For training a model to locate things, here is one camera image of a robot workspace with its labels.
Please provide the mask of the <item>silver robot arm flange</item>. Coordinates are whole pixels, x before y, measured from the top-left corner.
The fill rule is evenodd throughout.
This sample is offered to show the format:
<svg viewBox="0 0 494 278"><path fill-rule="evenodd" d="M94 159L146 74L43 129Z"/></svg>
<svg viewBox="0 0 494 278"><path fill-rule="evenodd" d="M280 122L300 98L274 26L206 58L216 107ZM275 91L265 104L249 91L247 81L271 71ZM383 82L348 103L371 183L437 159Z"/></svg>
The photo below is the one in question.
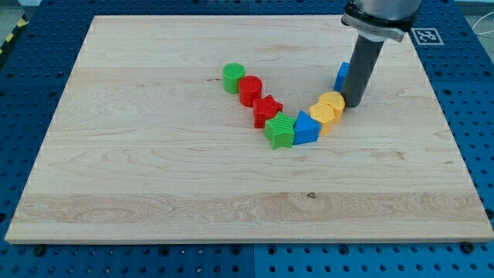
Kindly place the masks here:
<svg viewBox="0 0 494 278"><path fill-rule="evenodd" d="M349 0L341 22L371 42L401 42L414 26L421 0Z"/></svg>

